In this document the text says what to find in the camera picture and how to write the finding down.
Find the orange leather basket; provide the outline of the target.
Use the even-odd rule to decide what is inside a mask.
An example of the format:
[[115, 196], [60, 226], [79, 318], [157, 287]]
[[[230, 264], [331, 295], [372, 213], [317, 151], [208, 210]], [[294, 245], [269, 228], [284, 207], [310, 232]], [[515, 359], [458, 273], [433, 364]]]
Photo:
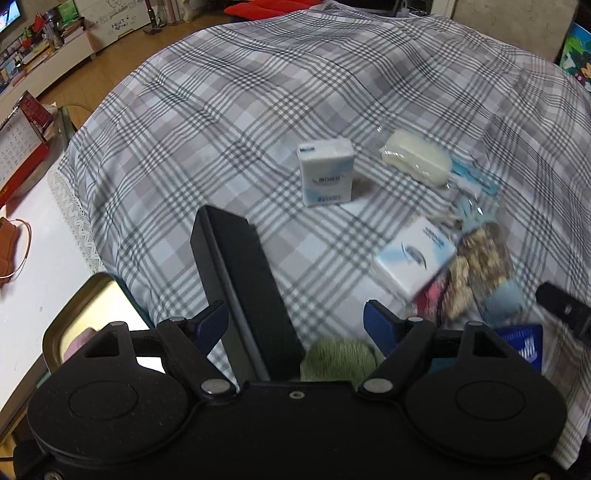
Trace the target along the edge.
[[[17, 243], [22, 233], [26, 234], [26, 248], [22, 259], [17, 263]], [[32, 228], [28, 222], [22, 219], [9, 220], [6, 217], [1, 218], [1, 287], [10, 282], [23, 269], [29, 257], [31, 244]]]

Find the black right gripper tip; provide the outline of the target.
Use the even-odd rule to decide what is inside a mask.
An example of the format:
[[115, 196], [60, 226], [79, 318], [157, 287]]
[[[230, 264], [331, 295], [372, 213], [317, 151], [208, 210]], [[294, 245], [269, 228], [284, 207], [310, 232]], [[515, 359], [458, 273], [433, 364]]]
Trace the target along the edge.
[[567, 325], [574, 336], [590, 344], [590, 307], [550, 282], [536, 290], [536, 301]]

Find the gold metal tin box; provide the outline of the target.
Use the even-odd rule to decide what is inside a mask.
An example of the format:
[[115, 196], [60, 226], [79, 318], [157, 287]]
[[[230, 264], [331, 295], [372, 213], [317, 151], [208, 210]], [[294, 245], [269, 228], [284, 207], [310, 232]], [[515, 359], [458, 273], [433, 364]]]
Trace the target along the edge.
[[130, 331], [153, 327], [124, 283], [105, 272], [92, 275], [71, 297], [44, 333], [42, 352], [53, 373], [65, 361], [68, 347], [87, 329], [95, 331], [112, 322], [125, 322]]

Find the black rectangular lid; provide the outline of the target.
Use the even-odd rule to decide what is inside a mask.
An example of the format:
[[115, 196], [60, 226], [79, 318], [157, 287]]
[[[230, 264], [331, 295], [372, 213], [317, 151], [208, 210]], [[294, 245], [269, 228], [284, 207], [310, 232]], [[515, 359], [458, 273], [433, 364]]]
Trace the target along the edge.
[[300, 377], [304, 347], [256, 228], [243, 217], [204, 205], [197, 210], [190, 246], [207, 301], [228, 307], [221, 342], [238, 383]]

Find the white tv cabinet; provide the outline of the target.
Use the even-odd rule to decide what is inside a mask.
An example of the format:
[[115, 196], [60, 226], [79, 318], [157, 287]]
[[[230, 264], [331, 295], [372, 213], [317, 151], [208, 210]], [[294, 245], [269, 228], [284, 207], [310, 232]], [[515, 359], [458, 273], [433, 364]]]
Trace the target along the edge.
[[0, 96], [1, 120], [10, 115], [25, 91], [39, 97], [74, 67], [94, 56], [95, 50], [89, 32], [83, 31], [27, 73], [14, 86], [9, 85], [4, 90]]

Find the pink soft cloth pouch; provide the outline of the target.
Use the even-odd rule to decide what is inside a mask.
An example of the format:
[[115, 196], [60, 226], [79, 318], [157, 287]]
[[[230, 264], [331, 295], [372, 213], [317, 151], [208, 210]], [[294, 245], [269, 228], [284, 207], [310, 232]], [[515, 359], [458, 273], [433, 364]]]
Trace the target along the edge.
[[82, 346], [84, 346], [89, 340], [91, 340], [97, 331], [93, 328], [86, 328], [80, 334], [78, 334], [68, 345], [65, 352], [63, 353], [63, 362], [66, 362], [71, 358]]

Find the blue white container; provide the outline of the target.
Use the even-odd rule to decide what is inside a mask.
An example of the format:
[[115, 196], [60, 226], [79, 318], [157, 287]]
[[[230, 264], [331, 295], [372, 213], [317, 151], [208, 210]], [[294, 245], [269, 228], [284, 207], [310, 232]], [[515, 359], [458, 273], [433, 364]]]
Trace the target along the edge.
[[495, 329], [538, 373], [543, 365], [543, 326], [541, 324], [509, 325]]

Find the red desk calendar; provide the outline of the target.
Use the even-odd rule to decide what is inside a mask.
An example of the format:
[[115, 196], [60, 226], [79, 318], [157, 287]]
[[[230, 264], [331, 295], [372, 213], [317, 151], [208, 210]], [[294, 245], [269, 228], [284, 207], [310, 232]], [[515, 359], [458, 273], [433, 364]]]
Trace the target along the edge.
[[1, 206], [28, 193], [47, 170], [45, 131], [54, 116], [28, 91], [1, 123]]

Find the blue sachet of dried herbs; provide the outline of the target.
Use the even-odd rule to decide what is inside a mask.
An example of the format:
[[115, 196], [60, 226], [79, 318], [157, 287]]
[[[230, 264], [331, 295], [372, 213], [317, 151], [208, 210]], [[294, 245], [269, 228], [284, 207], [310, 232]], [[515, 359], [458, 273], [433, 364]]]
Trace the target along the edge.
[[523, 309], [524, 300], [498, 209], [463, 198], [456, 213], [442, 223], [452, 228], [457, 253], [436, 280], [440, 290], [435, 322], [450, 325], [471, 307], [490, 326], [509, 322]]

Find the white tissue pack upright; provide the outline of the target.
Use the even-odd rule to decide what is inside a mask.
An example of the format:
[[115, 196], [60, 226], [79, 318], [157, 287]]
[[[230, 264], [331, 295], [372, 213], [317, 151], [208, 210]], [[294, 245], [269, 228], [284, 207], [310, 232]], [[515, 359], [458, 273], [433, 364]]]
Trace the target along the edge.
[[355, 151], [349, 139], [312, 140], [297, 146], [301, 193], [307, 207], [352, 200]]

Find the white blue tissue pack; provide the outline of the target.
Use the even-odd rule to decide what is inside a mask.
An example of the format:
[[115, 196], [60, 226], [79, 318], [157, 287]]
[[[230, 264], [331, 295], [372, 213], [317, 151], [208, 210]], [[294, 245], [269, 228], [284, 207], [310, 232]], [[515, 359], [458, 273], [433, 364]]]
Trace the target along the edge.
[[403, 228], [374, 258], [372, 269], [394, 295], [410, 302], [455, 257], [456, 245], [425, 217]]

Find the grey plaid cloth cover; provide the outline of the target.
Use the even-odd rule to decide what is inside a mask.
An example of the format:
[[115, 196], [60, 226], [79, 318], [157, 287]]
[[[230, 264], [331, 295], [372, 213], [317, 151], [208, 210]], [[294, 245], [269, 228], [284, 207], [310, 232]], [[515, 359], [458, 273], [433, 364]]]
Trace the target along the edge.
[[[543, 371], [568, 409], [554, 456], [572, 466], [590, 433], [590, 352], [535, 292], [548, 281], [590, 298], [590, 97], [556, 65], [447, 18], [335, 4], [213, 26], [114, 88], [58, 175], [151, 320], [205, 306], [189, 239], [211, 204], [256, 227], [301, 342], [360, 337], [370, 299], [405, 308], [376, 281], [374, 255], [455, 202], [382, 162], [379, 130], [400, 127], [497, 183], [522, 320], [543, 325]], [[297, 146], [335, 138], [355, 151], [352, 200], [307, 207]]]

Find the green scrubber ball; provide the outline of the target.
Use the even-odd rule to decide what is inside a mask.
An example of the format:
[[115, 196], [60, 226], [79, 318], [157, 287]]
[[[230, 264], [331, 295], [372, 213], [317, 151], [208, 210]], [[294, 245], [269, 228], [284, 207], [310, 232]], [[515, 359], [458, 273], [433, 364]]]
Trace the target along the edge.
[[365, 341], [321, 338], [301, 361], [301, 381], [346, 381], [358, 389], [384, 361], [384, 355]]

